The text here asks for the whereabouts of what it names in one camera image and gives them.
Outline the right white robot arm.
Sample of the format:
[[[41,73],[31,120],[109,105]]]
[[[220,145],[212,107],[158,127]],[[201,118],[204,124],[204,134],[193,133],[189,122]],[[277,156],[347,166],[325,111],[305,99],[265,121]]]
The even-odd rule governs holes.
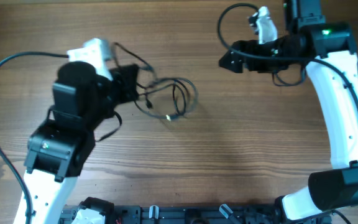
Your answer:
[[[358,205],[358,57],[346,22],[326,22],[319,1],[285,1],[287,34],[279,37],[269,10],[254,7],[248,18],[255,40],[226,45],[219,66],[234,73],[279,73],[298,64],[309,78],[323,112],[331,148],[331,170],[314,172],[302,189],[270,206],[253,205],[244,218],[263,215],[266,223],[330,223],[341,208]]]

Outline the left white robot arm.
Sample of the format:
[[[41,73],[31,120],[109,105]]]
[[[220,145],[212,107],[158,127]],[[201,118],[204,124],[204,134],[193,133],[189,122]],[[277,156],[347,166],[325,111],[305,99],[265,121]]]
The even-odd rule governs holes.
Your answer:
[[[138,97],[139,70],[136,64],[109,69],[109,79],[86,62],[59,68],[52,88],[54,104],[27,143],[24,182],[29,195],[21,199],[15,223],[24,222],[28,200],[32,201],[31,223],[58,223],[97,142],[95,129],[118,115],[116,106]]]

